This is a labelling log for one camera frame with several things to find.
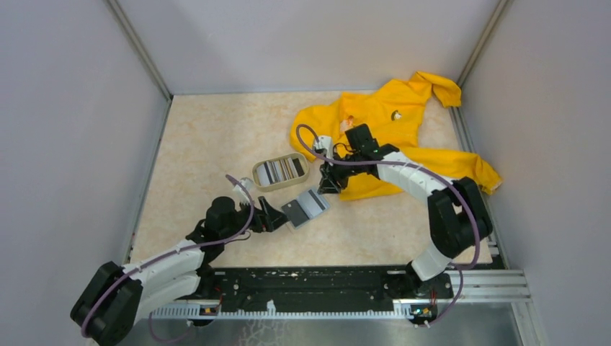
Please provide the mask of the silver striped card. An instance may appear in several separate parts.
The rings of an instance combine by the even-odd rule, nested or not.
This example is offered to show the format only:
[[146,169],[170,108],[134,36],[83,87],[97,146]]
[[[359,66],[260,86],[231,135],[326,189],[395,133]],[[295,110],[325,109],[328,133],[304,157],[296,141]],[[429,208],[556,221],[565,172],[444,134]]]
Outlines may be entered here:
[[298,195],[297,201],[301,204],[310,219],[317,218],[330,208],[330,203],[316,189],[308,189]]

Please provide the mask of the beige oval card tray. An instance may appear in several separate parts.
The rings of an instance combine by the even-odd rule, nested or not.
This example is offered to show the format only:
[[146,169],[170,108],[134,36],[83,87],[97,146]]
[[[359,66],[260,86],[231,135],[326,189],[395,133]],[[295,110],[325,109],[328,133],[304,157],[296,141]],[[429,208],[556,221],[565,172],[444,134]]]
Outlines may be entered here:
[[271,192],[305,182],[309,161],[301,153],[291,153],[256,163],[252,168],[255,187]]

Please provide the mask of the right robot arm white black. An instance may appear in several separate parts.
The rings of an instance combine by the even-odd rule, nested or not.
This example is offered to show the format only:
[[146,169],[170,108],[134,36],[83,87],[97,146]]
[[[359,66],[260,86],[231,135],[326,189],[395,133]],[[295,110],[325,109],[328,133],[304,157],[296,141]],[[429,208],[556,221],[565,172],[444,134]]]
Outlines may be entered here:
[[406,266],[407,291],[424,297],[434,278],[469,247],[477,247],[493,231],[476,182],[433,172],[411,160],[392,144],[380,145],[366,124],[348,131],[349,150],[340,156],[328,136],[315,136],[312,149],[324,158],[320,167],[321,194],[347,191],[357,176],[370,176],[398,187],[427,207],[430,243]]

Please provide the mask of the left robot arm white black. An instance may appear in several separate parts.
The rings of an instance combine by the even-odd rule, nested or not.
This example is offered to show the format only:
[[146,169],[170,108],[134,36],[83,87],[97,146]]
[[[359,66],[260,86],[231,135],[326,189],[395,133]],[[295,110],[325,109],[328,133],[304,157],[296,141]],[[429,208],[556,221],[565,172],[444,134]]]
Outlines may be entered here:
[[71,319],[98,345],[116,345],[140,319],[178,298],[220,298],[220,281],[210,263],[226,244],[246,231],[273,232],[288,222],[265,198],[258,201],[254,207],[216,198],[175,247],[138,264],[103,264],[73,305]]

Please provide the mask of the black card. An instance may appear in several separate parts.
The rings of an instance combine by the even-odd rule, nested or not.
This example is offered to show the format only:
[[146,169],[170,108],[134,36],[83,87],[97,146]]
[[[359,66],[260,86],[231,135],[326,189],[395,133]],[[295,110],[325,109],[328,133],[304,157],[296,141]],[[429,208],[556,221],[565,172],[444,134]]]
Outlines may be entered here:
[[307,213],[302,208],[297,200],[291,200],[282,207],[282,212],[287,216],[287,219],[294,229],[300,228],[302,225],[310,221]]

